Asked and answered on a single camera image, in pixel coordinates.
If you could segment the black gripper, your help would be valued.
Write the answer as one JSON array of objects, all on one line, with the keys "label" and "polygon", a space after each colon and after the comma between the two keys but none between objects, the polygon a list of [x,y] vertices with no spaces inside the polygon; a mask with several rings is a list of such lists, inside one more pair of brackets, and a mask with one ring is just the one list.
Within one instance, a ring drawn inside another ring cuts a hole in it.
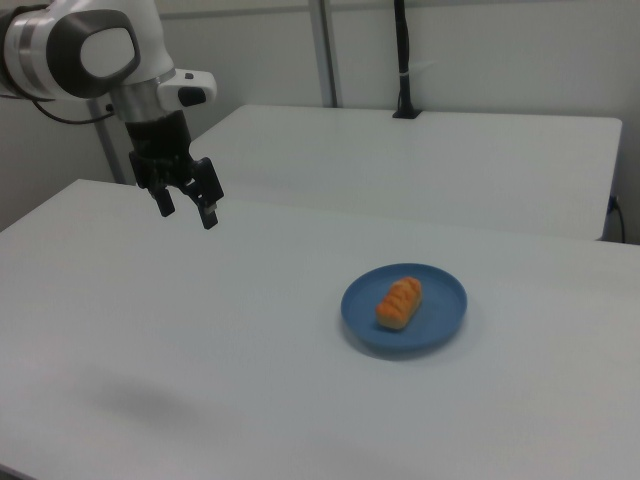
[{"label": "black gripper", "polygon": [[162,217],[175,212],[166,185],[179,187],[198,207],[206,230],[218,224],[217,202],[224,192],[211,160],[192,160],[191,136],[182,111],[149,122],[127,122],[136,184],[155,200]]}]

